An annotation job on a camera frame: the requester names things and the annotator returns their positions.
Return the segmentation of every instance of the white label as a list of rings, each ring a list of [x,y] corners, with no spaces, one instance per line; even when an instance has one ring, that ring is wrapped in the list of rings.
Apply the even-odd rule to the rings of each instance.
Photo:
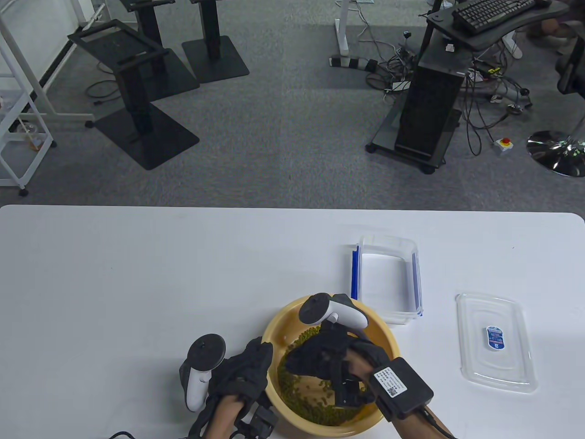
[[[390,368],[376,372],[374,376],[391,398],[407,391],[404,383],[400,381],[400,378]]]

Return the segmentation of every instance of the white vr controller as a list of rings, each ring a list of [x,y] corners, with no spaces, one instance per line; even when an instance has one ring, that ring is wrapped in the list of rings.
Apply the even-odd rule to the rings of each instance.
[[[315,294],[302,305],[299,319],[306,325],[320,325],[325,320],[339,323],[354,330],[364,330],[368,319],[345,294],[330,296]]]
[[[225,341],[218,334],[206,334],[191,345],[187,359],[179,369],[185,405],[189,411],[203,408],[211,371],[221,364],[224,356]]]

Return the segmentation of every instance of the chair base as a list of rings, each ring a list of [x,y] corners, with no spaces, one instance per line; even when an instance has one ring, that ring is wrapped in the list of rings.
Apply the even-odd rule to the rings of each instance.
[[[153,104],[149,104],[145,117],[152,126],[150,132],[139,132],[126,108],[95,121],[95,127],[148,171],[199,142],[197,136]]]
[[[539,131],[528,138],[526,149],[545,168],[569,177],[585,177],[585,141],[569,141],[560,131]]]

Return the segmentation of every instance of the yellow bowl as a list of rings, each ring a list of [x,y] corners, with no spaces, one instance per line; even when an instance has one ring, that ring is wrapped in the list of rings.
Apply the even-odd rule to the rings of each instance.
[[[375,426],[383,418],[382,413],[378,410],[375,404],[364,406],[361,412],[350,421],[337,427],[329,427],[315,424],[300,417],[288,408],[278,394],[280,391],[277,376],[278,365],[280,364],[287,348],[302,332],[309,328],[309,326],[305,325],[298,319],[299,309],[308,297],[309,296],[303,297],[286,305],[272,319],[264,332],[262,341],[271,342],[274,347],[272,364],[268,371],[268,386],[266,387],[266,393],[274,407],[284,416],[284,418],[302,431],[325,437],[347,437],[363,433],[369,428]],[[355,300],[353,303],[368,317],[370,324],[365,332],[372,343],[384,348],[390,359],[400,356],[398,344],[396,343],[392,332],[388,329],[388,325],[372,309],[368,308],[363,303]]]

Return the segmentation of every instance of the office chair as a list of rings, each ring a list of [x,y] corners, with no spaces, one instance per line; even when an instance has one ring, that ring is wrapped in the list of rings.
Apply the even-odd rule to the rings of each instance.
[[[577,34],[573,51],[559,58],[555,69],[560,74],[557,88],[562,94],[579,93],[585,99],[585,26],[567,22]],[[539,131],[528,138],[528,153],[534,160],[557,174],[585,177],[585,116],[570,134],[560,131]]]

